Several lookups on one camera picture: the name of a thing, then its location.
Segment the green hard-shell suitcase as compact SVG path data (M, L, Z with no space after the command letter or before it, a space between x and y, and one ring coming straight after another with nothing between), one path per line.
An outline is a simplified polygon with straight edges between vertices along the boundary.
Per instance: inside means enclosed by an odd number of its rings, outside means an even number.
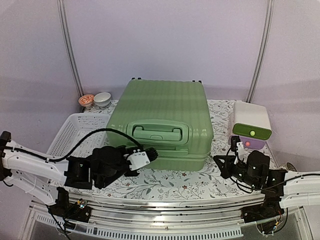
M199 171L214 138L200 82L132 79L111 113L107 128L155 148L154 170Z

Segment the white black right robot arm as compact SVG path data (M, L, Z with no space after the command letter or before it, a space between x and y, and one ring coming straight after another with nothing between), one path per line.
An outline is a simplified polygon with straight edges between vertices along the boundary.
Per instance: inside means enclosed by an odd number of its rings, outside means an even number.
M249 193L258 191L264 196L262 203L241 209L245 223L280 216L287 208L320 203L318 171L270 169L270 157L257 150L246 161L236 161L234 155L216 155L213 160L222 178L244 183Z

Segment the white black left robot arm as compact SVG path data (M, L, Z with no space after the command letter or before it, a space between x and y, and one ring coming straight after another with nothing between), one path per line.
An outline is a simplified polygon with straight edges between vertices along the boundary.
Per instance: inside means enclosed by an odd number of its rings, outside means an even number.
M119 134L135 146L107 145L94 148L87 157L73 155L91 136L104 132ZM0 135L1 181L37 197L63 217L70 217L75 211L65 187L103 189L122 176L136 175L138 169L149 163L148 154L140 143L111 128L101 128L86 134L68 153L60 157L25 148L13 141L8 131Z

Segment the white perforated plastic basket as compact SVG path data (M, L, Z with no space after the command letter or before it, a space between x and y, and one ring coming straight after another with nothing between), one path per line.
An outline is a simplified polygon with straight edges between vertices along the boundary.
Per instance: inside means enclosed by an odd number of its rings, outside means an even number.
M107 126L110 116L101 113L74 113L64 122L46 154L54 157L65 156L84 136L94 130ZM71 154L74 157L85 158L92 154L95 148L101 148L107 141L106 132L98 132L88 137Z

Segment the white green purple drawer box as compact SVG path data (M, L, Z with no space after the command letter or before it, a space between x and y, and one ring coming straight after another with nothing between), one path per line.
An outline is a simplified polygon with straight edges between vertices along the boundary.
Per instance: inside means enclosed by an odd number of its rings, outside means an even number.
M272 135L269 115L262 105L235 101L229 115L229 137L239 136L243 146L261 150Z

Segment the white ceramic bowl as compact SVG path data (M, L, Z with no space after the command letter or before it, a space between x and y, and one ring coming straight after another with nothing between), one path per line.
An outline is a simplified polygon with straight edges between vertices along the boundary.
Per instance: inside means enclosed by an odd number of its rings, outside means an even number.
M112 95L109 92L100 92L93 98L94 104L97 107L105 108L111 103Z

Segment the red patterned ceramic bowl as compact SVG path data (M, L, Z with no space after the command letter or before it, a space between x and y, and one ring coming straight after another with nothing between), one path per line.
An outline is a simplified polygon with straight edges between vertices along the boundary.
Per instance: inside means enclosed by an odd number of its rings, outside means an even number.
M91 108L94 105L94 95L93 94L85 94L78 99L78 103L83 108Z

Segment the aluminium front rail frame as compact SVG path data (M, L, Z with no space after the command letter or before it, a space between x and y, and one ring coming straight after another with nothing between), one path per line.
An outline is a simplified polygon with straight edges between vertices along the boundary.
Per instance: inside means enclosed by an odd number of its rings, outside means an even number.
M23 240L265 240L256 222L246 223L241 209L262 196L151 201L84 195L92 212L87 223L63 230L61 217L32 199Z

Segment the right aluminium wall post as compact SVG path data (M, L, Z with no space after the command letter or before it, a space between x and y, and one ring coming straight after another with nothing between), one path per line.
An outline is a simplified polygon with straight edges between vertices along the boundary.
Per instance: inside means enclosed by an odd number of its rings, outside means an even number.
M249 87L247 97L245 100L247 103L253 102L255 91L256 91L256 88L258 85L258 81L259 81L260 73L262 70L266 49L268 46L268 40L269 40L270 31L271 31L271 26L272 26L274 3L275 3L274 0L267 1L264 25L263 25L263 30L262 30L262 37L261 37L261 41L260 41L257 60L256 60L256 64L254 67L250 87Z

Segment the aluminium wall post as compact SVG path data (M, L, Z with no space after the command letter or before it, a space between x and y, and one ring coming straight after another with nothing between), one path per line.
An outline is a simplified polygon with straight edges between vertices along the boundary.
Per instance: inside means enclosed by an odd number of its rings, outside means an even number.
M56 3L57 3L57 11L58 11L59 20L60 20L60 27L62 31L63 41L65 44L66 54L67 54L68 62L70 65L75 89L78 96L82 97L84 95L84 90L83 90L83 85L81 83L81 79L80 79L80 75L79 75L79 71L76 63L76 58L75 58L74 50L72 46L72 40L71 40L71 35L70 35L68 20L67 20L66 3L64 0L57 0Z
M262 30L262 37L261 37L261 41L260 41L257 60L256 60L256 64L254 67L250 87L249 87L247 97L245 100L247 103L253 102L255 91L256 91L256 88L258 85L258 81L259 81L260 73L262 70L266 49L268 46L268 40L269 40L270 31L271 31L271 26L272 26L274 3L275 3L274 0L267 1L264 25L263 25L263 30Z

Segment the left aluminium wall post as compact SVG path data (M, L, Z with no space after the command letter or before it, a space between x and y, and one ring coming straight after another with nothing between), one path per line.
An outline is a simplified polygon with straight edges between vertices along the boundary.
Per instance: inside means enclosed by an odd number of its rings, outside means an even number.
M66 54L67 54L68 62L70 65L75 89L78 96L82 97L84 95L84 90L83 90L83 85L81 83L81 79L80 79L80 75L79 75L79 71L76 63L76 58L75 58L74 50L72 46L72 40L71 40L71 35L70 35L68 20L67 20L66 3L64 0L57 0L56 3L57 3L57 11L58 11L59 20L60 20L60 27L62 31L63 41L65 44Z

